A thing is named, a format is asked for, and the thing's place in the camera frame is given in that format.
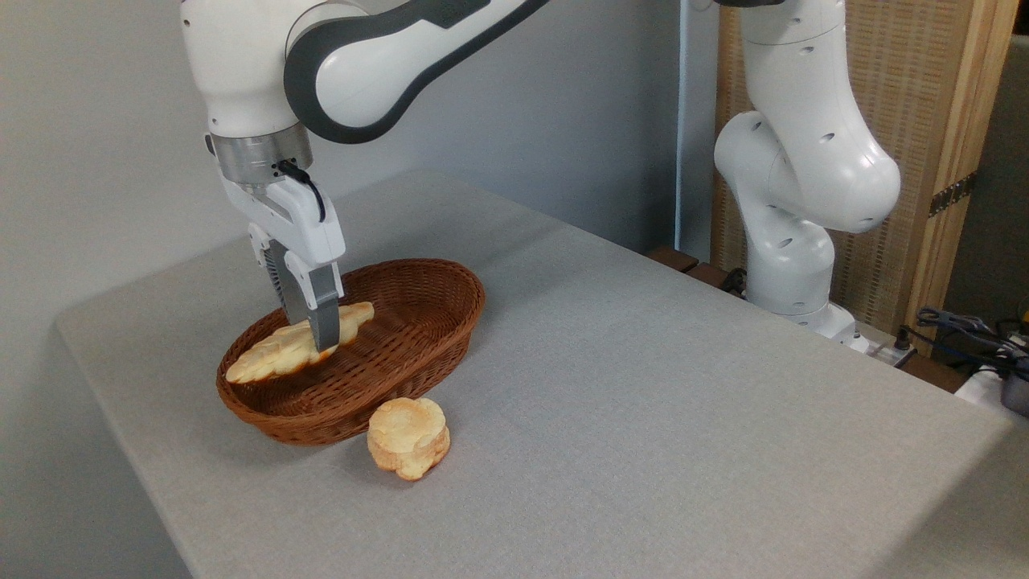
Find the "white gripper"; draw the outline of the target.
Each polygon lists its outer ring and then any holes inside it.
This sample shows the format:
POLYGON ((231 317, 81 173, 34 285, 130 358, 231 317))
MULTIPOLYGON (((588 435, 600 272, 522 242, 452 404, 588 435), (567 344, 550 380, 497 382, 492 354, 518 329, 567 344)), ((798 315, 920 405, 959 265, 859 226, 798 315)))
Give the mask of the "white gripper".
POLYGON ((224 177, 220 181, 232 205, 250 221, 253 252, 288 322, 309 323, 316 351, 338 347, 342 279, 334 261, 346 251, 346 243, 332 201, 323 200, 321 219, 312 188, 290 177, 254 187, 224 177))

